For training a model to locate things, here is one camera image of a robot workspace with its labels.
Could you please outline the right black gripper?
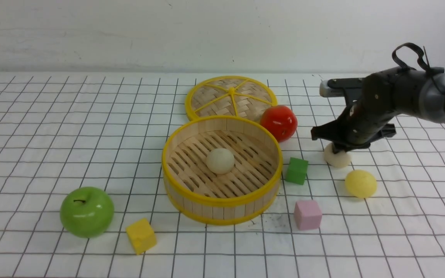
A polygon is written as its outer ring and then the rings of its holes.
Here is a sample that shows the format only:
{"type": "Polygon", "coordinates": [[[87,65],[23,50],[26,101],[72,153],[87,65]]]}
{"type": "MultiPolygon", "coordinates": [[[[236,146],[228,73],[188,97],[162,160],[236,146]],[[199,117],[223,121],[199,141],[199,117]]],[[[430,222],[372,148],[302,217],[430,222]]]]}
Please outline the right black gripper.
{"type": "Polygon", "coordinates": [[[311,129],[311,139],[331,142],[333,154],[368,149],[383,138],[396,135],[394,124],[389,123],[394,111],[377,111],[355,102],[347,106],[334,121],[311,129]]]}

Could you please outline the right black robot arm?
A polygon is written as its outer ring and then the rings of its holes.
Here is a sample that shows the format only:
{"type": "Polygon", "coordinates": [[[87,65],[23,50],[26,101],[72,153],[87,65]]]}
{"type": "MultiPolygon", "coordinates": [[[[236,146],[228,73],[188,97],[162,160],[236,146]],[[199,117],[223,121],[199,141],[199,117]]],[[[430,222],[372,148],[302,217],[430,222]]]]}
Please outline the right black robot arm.
{"type": "Polygon", "coordinates": [[[311,129],[311,139],[330,141],[335,154],[393,137],[397,132],[390,120],[398,115],[445,124],[443,68],[434,75],[396,67],[364,78],[329,79],[321,82],[319,92],[345,99],[346,107],[334,121],[311,129]]]}

